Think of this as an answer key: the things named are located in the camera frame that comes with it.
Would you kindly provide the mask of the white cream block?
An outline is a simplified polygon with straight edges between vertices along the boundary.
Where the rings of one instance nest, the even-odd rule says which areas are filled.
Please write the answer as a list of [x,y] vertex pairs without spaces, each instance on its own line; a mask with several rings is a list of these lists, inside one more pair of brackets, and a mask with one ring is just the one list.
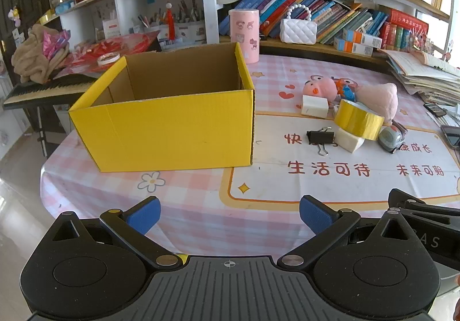
[[334,143],[351,154],[358,150],[364,144],[364,142],[364,138],[355,136],[343,130],[342,128],[338,128],[334,135]]

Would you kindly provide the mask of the white tape roll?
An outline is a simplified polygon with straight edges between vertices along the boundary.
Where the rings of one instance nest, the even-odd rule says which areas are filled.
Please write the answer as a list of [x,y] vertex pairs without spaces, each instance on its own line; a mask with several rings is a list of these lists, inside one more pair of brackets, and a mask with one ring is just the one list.
[[106,66],[109,64],[113,64],[117,62],[120,59],[120,54],[119,53],[106,53],[104,55],[101,55],[97,58],[97,65],[98,66]]

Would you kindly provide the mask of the pink duck plush toy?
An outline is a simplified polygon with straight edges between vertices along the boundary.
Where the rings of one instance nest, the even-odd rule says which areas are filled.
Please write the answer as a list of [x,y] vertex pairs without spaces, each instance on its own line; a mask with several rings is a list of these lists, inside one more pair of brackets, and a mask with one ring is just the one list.
[[338,90],[332,78],[312,75],[304,84],[302,94],[318,98],[326,98],[329,102],[332,102],[337,97]]

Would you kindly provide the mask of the orange white box upper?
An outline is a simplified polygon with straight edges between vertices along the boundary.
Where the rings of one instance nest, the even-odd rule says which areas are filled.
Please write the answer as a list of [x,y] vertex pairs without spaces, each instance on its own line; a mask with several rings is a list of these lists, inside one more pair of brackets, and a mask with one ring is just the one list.
[[361,45],[367,45],[375,49],[380,49],[383,42],[383,40],[379,37],[349,29],[343,30],[342,37],[347,42],[354,42]]

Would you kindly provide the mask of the beige cloth bundle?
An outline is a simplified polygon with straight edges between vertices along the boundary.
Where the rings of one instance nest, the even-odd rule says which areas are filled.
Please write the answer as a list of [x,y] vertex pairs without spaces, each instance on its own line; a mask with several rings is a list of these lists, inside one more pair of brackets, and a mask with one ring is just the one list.
[[65,45],[48,59],[44,54],[45,35],[56,36],[56,29],[35,24],[25,42],[20,44],[11,58],[13,71],[20,77],[21,83],[34,82],[44,84],[49,80],[51,73],[58,68],[69,53],[69,46]]

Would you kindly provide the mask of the orange white box lower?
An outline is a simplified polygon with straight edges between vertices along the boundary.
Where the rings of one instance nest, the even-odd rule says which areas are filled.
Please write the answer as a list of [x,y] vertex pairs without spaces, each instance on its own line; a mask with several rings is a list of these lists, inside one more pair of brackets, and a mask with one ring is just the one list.
[[357,55],[372,56],[373,54],[373,47],[371,46],[346,41],[340,38],[334,39],[334,47],[338,51],[343,51],[346,53],[353,53]]

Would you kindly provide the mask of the stack of papers and books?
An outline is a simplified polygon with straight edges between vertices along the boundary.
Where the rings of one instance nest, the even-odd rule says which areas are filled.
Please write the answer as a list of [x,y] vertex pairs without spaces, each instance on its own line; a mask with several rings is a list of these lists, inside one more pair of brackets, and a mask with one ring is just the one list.
[[438,105],[459,103],[459,68],[430,54],[380,50],[395,78],[410,94],[419,94],[425,102]]

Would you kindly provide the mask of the grey tape measure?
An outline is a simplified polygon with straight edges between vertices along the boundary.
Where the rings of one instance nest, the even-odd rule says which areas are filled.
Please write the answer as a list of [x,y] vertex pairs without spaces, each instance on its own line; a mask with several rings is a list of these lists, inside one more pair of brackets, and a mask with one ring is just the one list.
[[377,141],[386,152],[394,154],[405,143],[407,133],[408,130],[401,123],[393,120],[391,125],[380,131]]

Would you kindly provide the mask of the yellow cardboard box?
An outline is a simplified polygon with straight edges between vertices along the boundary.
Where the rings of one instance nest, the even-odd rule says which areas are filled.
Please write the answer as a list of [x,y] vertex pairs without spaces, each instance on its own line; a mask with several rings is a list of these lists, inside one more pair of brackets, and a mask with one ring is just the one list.
[[236,43],[120,58],[71,107],[102,172],[251,165],[255,88]]

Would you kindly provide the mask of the white eraser block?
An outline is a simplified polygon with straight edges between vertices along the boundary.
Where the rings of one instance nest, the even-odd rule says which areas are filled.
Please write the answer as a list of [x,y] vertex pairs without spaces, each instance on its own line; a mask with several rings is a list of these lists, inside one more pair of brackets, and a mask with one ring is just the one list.
[[326,119],[328,115],[329,104],[326,98],[317,96],[302,96],[301,114],[303,116],[312,116],[320,119]]

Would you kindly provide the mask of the gold tape roll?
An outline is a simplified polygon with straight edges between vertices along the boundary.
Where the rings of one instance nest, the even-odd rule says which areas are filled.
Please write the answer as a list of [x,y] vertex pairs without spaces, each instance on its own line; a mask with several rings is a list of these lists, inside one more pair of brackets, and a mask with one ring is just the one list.
[[356,137],[375,141],[384,124],[384,117],[360,102],[343,99],[334,116],[334,123]]

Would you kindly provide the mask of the red dictionary book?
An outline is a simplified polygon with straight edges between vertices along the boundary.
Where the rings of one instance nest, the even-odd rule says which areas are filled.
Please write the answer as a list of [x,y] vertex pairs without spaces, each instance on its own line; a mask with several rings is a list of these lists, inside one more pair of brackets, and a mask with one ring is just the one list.
[[399,10],[388,10],[388,19],[392,24],[396,24],[409,31],[420,31],[424,34],[427,34],[429,31],[428,23]]

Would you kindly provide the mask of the orange blue small toy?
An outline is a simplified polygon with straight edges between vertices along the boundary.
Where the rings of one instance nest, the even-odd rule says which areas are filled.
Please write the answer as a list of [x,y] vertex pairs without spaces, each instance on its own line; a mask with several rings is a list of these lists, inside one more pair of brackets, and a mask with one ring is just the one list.
[[338,78],[334,79],[334,82],[341,99],[356,101],[356,88],[358,84],[354,80]]

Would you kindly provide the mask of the black electronic keyboard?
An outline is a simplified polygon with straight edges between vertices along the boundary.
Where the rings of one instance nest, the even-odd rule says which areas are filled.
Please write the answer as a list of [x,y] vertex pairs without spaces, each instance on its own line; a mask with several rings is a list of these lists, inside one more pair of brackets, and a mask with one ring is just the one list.
[[96,81],[83,74],[69,74],[45,84],[27,82],[16,85],[2,103],[4,110],[42,105],[73,104]]

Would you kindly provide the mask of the black binder clip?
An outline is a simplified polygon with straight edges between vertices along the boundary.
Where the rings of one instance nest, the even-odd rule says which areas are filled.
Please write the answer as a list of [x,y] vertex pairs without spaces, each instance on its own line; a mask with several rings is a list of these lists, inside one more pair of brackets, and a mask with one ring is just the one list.
[[326,146],[334,143],[334,132],[331,127],[324,127],[320,130],[310,130],[306,132],[309,144],[316,145],[320,156],[327,156]]

